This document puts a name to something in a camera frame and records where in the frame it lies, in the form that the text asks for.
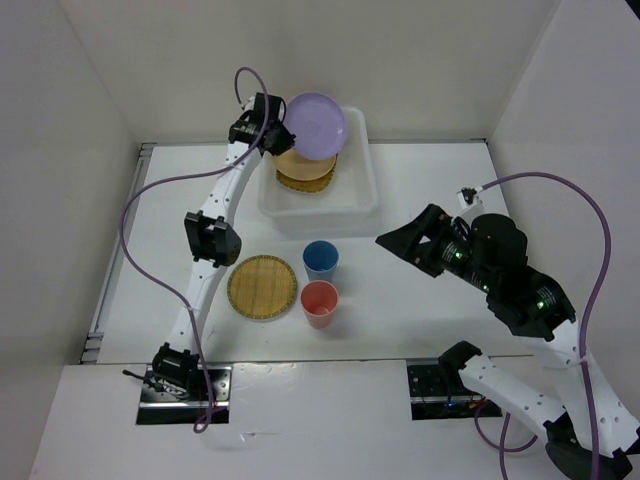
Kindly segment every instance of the white tabletop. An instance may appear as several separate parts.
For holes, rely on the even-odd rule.
[[[550,393],[533,359],[496,363]],[[140,382],[122,368],[65,368],[32,480],[500,478],[498,454],[472,420],[411,420],[403,361],[237,364],[229,424],[202,435],[191,425],[136,426]],[[501,419],[482,425],[499,438]],[[510,432],[508,446],[531,438],[516,421]],[[507,469],[512,479],[565,478],[541,442],[508,455]]]
[[[171,146],[153,150],[144,183],[208,171],[224,161],[226,146]],[[429,203],[459,212],[456,192],[496,178],[486,146],[466,144],[371,145],[380,211],[371,219],[376,234],[409,222]],[[197,211],[212,179],[163,185],[143,195],[129,245],[141,265],[184,291],[191,255],[184,232],[187,211]],[[309,240],[273,228],[257,205],[254,173],[237,211],[235,230],[243,240],[239,261],[276,255],[304,285],[302,250]],[[483,194],[487,211],[506,213],[498,188]],[[236,313],[226,296],[226,278],[205,327],[209,361],[308,361],[435,357],[465,339],[492,355],[523,353],[522,347],[486,308],[484,296],[450,274],[432,279],[377,246],[374,237],[332,239],[340,251],[335,283],[340,306],[324,331],[308,326],[299,302],[273,321],[256,322]],[[102,310],[105,336],[100,363],[149,362],[165,341],[179,309],[170,294],[116,262]]]

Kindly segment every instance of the blue cup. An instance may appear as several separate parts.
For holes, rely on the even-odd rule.
[[[332,243],[316,240],[307,245],[302,253],[302,260],[309,281],[331,282],[338,265],[338,258],[338,249]]]

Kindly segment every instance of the cup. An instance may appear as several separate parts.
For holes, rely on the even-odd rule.
[[[307,245],[302,253],[302,260],[309,281],[331,282],[338,265],[338,258],[338,249],[332,243],[316,240]]]
[[[325,328],[333,320],[338,306],[338,291],[329,282],[315,280],[302,289],[300,303],[309,325],[317,329]]]

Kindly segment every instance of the purple plate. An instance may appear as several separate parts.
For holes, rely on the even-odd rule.
[[[295,151],[309,160],[333,157],[347,140],[347,121],[340,105],[318,92],[293,97],[287,104],[284,126],[296,136]]]

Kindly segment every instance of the white wall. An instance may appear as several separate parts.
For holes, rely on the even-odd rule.
[[[640,415],[640,21],[624,0],[563,0],[489,147],[501,175],[545,170],[578,183],[600,203],[613,234],[609,277],[590,344]],[[603,253],[595,214],[545,180],[505,187],[529,234],[535,264],[557,278],[581,313]]]
[[[557,3],[60,1],[147,141],[225,138],[241,65],[285,98],[317,89],[360,107],[372,139],[486,137]]]
[[[0,64],[0,477],[14,480],[78,361],[136,156],[55,2],[3,2]]]

